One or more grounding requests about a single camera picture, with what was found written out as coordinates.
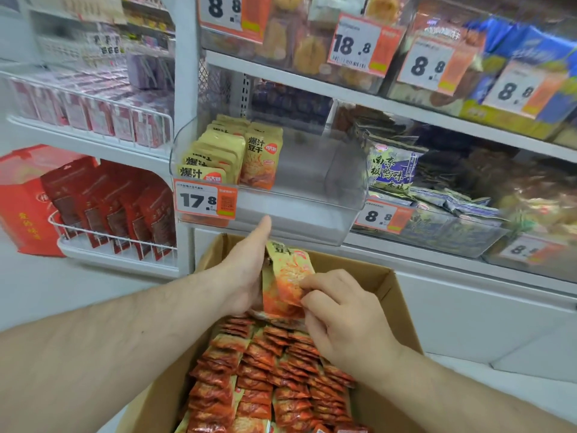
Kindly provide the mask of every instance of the person's right hand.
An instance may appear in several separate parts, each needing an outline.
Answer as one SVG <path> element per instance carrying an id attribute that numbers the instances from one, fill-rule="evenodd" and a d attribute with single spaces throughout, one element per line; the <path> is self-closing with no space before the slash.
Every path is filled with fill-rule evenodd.
<path id="1" fill-rule="evenodd" d="M 305 324 L 323 357 L 374 386 L 395 368 L 403 350 L 395 339 L 379 299 L 342 269 L 301 281 Z"/>

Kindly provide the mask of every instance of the price number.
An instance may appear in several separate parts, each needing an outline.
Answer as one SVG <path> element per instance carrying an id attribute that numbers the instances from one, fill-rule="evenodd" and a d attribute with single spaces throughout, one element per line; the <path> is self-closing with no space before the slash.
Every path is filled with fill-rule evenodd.
<path id="1" fill-rule="evenodd" d="M 398 81 L 437 91 L 454 52 L 449 45 L 417 37 L 408 51 Z"/>
<path id="2" fill-rule="evenodd" d="M 176 209 L 181 212 L 205 216 L 218 216 L 218 188 L 196 182 L 174 182 Z"/>
<path id="3" fill-rule="evenodd" d="M 200 21 L 242 31 L 242 0 L 199 0 Z"/>
<path id="4" fill-rule="evenodd" d="M 395 217 L 397 207 L 389 204 L 382 204 L 367 201 L 363 210 L 357 216 L 356 225 L 387 231 L 389 223 Z"/>
<path id="5" fill-rule="evenodd" d="M 328 62 L 360 71 L 369 71 L 381 28 L 370 22 L 341 15 L 332 38 Z"/>
<path id="6" fill-rule="evenodd" d="M 553 243 L 529 235 L 522 235 L 511 245 L 503 249 L 501 257 L 529 264 L 540 264 L 566 245 Z"/>
<path id="7" fill-rule="evenodd" d="M 495 82 L 483 104 L 515 114 L 527 115 L 525 110 L 527 103 L 546 76 L 547 73 L 543 70 L 533 69 L 528 65 L 513 61 Z"/>

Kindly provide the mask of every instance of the orange and white price tag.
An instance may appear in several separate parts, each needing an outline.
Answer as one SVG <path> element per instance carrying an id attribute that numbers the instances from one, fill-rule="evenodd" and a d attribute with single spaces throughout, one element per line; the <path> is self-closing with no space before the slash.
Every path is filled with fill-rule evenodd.
<path id="1" fill-rule="evenodd" d="M 355 225 L 400 234 L 415 210 L 388 204 L 378 198 L 369 197 L 365 207 L 357 216 Z"/>
<path id="2" fill-rule="evenodd" d="M 174 206 L 177 211 L 227 220 L 237 214 L 237 194 L 234 187 L 212 183 L 174 179 Z"/>
<path id="3" fill-rule="evenodd" d="M 198 0 L 202 27 L 263 43 L 270 0 Z"/>
<path id="4" fill-rule="evenodd" d="M 566 79 L 565 73 L 548 72 L 512 60 L 487 94 L 483 105 L 536 118 Z"/>
<path id="5" fill-rule="evenodd" d="M 499 254 L 509 260 L 516 260 L 528 264 L 542 264 L 548 258 L 565 249 L 566 244 L 555 243 L 527 234 L 521 234 Z"/>
<path id="6" fill-rule="evenodd" d="M 385 77 L 404 33 L 404 28 L 341 13 L 327 62 Z"/>
<path id="7" fill-rule="evenodd" d="M 397 80 L 452 96 L 474 57 L 466 45 L 418 35 Z"/>

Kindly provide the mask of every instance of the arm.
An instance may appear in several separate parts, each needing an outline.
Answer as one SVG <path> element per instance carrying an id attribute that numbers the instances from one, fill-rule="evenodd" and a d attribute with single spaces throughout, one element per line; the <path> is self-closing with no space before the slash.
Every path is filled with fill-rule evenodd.
<path id="1" fill-rule="evenodd" d="M 218 266 L 0 334 L 0 431 L 97 431 L 258 293 L 265 217 Z"/>
<path id="2" fill-rule="evenodd" d="M 577 426 L 402 346 L 377 297 L 343 270 L 309 276 L 302 303 L 321 355 L 429 433 L 576 433 Z"/>

